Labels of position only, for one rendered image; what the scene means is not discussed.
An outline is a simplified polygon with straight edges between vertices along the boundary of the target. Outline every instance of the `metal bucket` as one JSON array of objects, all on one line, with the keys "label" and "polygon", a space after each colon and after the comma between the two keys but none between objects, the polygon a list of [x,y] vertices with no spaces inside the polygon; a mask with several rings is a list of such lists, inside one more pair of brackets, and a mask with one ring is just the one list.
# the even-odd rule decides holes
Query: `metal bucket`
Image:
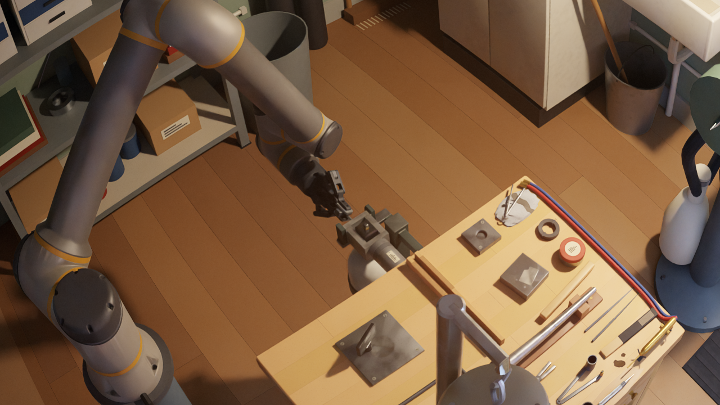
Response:
[{"label": "metal bucket", "polygon": [[665,86],[665,63],[654,48],[636,43],[616,43],[630,84],[618,79],[613,55],[605,52],[605,93],[608,121],[629,135],[650,130]]},{"label": "metal bucket", "polygon": [[[312,102],[310,46],[302,18],[286,12],[267,12],[253,15],[243,24],[246,38]],[[256,132],[252,103],[242,94],[240,102],[248,130]]]}]

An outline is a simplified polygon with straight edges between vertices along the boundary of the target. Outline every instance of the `red hose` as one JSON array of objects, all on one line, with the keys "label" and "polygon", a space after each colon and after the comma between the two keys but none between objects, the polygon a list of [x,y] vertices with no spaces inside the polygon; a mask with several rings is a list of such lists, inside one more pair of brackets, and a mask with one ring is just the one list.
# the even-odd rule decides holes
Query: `red hose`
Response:
[{"label": "red hose", "polygon": [[633,288],[638,294],[640,294],[640,296],[641,296],[642,299],[647,303],[647,305],[649,305],[651,308],[655,308],[655,311],[657,312],[657,318],[658,318],[658,319],[660,319],[660,320],[662,320],[662,321],[668,321],[669,319],[677,318],[677,316],[665,316],[665,315],[662,315],[662,314],[660,313],[659,308],[657,308],[657,307],[655,306],[654,302],[652,302],[652,300],[650,299],[650,297],[648,297],[647,294],[645,294],[645,292],[634,282],[634,280],[632,280],[632,279],[625,273],[625,271],[623,271],[623,269],[622,269],[620,266],[618,266],[618,264],[615,263],[615,261],[612,260],[612,258],[610,258],[610,257],[608,256],[608,254],[606,254],[605,251],[603,251],[603,250],[595,243],[594,240],[592,240],[579,226],[577,226],[577,224],[576,224],[575,222],[573,222],[564,212],[562,212],[562,210],[559,209],[559,208],[557,207],[557,205],[555,205],[545,194],[543,194],[542,192],[540,192],[539,190],[537,190],[537,188],[536,188],[535,186],[533,186],[532,184],[528,184],[527,187],[528,187],[533,193],[535,193],[535,195],[537,195],[538,197],[540,197],[540,199],[543,200],[547,205],[549,205],[550,208],[552,208],[552,210],[555,211],[555,213],[556,213],[557,215],[560,215],[560,217],[561,217],[568,225],[570,225],[570,228],[572,228],[573,230],[575,230],[575,232],[577,232],[578,234],[580,234],[580,235],[582,236],[582,238],[585,240],[585,242],[587,242],[590,246],[592,246],[593,250],[595,250],[618,274],[620,274],[620,277],[622,277],[623,279],[625,279],[625,281],[627,281],[627,283],[630,284],[630,286],[632,286],[632,288]]}]

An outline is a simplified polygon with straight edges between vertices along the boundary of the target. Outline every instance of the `white label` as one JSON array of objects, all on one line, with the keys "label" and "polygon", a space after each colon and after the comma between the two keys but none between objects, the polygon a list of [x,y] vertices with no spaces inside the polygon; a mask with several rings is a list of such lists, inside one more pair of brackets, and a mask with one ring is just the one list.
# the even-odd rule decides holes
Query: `white label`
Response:
[{"label": "white label", "polygon": [[190,116],[186,115],[162,131],[161,135],[163,136],[163,140],[166,140],[170,137],[170,135],[178,132],[188,125],[190,125]]},{"label": "white label", "polygon": [[576,241],[570,241],[565,244],[565,253],[570,256],[577,256],[581,251],[580,244]]},{"label": "white label", "polygon": [[385,254],[390,258],[390,260],[392,260],[393,263],[397,263],[400,261],[400,258],[397,257],[397,255],[395,253],[385,252]]}]

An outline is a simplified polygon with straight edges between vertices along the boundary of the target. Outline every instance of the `blue cable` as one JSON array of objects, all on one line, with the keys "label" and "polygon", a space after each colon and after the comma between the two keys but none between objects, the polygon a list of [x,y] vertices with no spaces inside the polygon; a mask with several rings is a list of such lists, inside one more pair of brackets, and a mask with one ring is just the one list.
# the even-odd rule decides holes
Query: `blue cable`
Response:
[{"label": "blue cable", "polygon": [[579,222],[577,222],[577,220],[576,220],[575,218],[573,218],[572,215],[570,215],[570,213],[568,213],[568,212],[562,207],[562,205],[558,204],[557,201],[555,201],[555,199],[554,199],[553,197],[551,197],[547,192],[545,192],[545,190],[543,190],[542,188],[540,188],[540,186],[538,186],[537,184],[535,184],[535,183],[530,183],[530,184],[532,184],[533,187],[535,187],[537,190],[539,190],[541,193],[543,193],[543,194],[545,195],[545,197],[547,197],[550,201],[552,201],[553,204],[555,204],[556,207],[558,207],[565,215],[567,215],[568,218],[570,218],[570,220],[571,220],[572,222],[575,223],[575,225],[577,225],[578,227],[580,227],[580,229],[582,229],[582,231],[585,232],[585,235],[587,235],[588,237],[590,237],[590,239],[592,239],[592,240],[625,272],[625,274],[627,274],[628,277],[630,277],[630,278],[635,282],[635,284],[636,284],[638,287],[640,287],[640,288],[645,292],[645,294],[647,294],[647,297],[650,298],[650,300],[653,302],[656,311],[660,312],[663,316],[671,316],[670,314],[667,314],[667,313],[665,313],[665,312],[662,311],[662,309],[660,308],[660,305],[657,303],[657,301],[655,300],[655,298],[653,298],[652,295],[650,295],[650,293],[645,289],[645,287],[644,287],[642,284],[640,284],[640,282],[635,278],[635,276],[633,276],[633,275],[625,268],[625,266],[622,265],[622,263],[620,263],[610,252],[608,252],[608,250],[605,249],[605,247],[604,247],[600,242],[598,242],[598,240],[595,239],[595,237],[594,237],[590,232],[588,232],[588,230],[585,229],[585,227],[582,226],[582,224],[580,224]]}]

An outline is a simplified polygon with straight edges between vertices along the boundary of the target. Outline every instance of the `wooden workbench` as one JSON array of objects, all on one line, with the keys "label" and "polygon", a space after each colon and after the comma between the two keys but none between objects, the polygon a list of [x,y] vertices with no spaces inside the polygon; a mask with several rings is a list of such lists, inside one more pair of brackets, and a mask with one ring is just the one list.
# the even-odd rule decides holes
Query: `wooden workbench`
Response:
[{"label": "wooden workbench", "polygon": [[[600,370],[605,371],[604,376],[566,403],[579,405],[592,401],[596,404],[619,384],[621,377],[628,371],[628,362],[637,356],[638,349],[659,330],[661,323],[657,319],[653,320],[609,358],[603,360],[599,355],[600,350],[646,313],[648,306],[642,299],[633,300],[600,338],[591,344],[590,340],[628,302],[629,297],[625,297],[621,305],[615,307],[587,334],[583,333],[583,329],[610,308],[627,292],[629,286],[590,247],[587,248],[585,261],[579,267],[571,269],[563,265],[557,253],[560,242],[570,236],[579,236],[542,201],[538,208],[518,225],[511,228],[498,225],[494,212],[507,192],[508,190],[504,190],[501,195],[438,237],[419,254],[434,264],[448,281],[455,285],[460,295],[505,337],[503,348],[508,354],[549,322],[536,322],[545,305],[585,263],[595,263],[595,269],[578,286],[575,293],[596,287],[603,297],[602,303],[528,366],[528,370],[537,374],[548,361],[557,365],[555,371],[542,382],[550,403],[553,404],[585,364],[587,356],[597,355],[598,365],[592,375],[586,375],[575,387],[597,375]],[[477,255],[470,251],[461,234],[481,218],[488,220],[502,235],[502,239],[490,250]],[[553,241],[543,241],[536,235],[535,228],[545,218],[553,218],[560,224],[559,235]],[[527,301],[523,301],[498,281],[500,275],[521,253],[530,256],[550,271],[548,278]],[[404,263],[259,355],[258,362],[296,405],[398,405],[435,379],[437,300],[437,295]],[[566,307],[567,302],[551,315],[550,320]],[[334,344],[384,310],[388,310],[405,327],[423,346],[425,352],[371,387],[346,357],[335,349]],[[637,404],[662,358],[680,341],[683,332],[682,327],[676,325],[648,358],[630,369],[630,373],[635,376],[609,404]],[[470,370],[487,363],[488,358],[465,340],[463,368]],[[431,405],[434,404],[435,397],[433,387],[411,404]]]}]

